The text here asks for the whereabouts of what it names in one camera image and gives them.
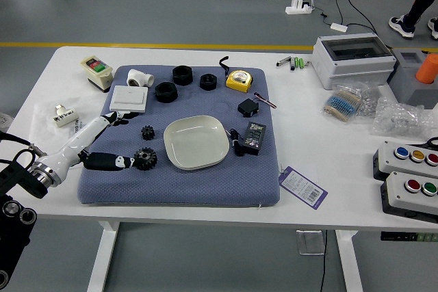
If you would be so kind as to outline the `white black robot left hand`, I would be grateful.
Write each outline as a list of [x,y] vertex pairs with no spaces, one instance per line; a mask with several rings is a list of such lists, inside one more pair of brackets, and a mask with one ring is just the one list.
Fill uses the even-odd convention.
[[83,163],[88,169],[102,171],[120,171],[133,167],[137,163],[133,158],[113,154],[98,155],[89,153],[88,148],[107,127],[127,124],[136,116],[136,112],[113,111],[96,117],[57,152],[39,157],[31,167],[32,174],[45,187],[56,187],[66,179],[69,169],[78,163]]

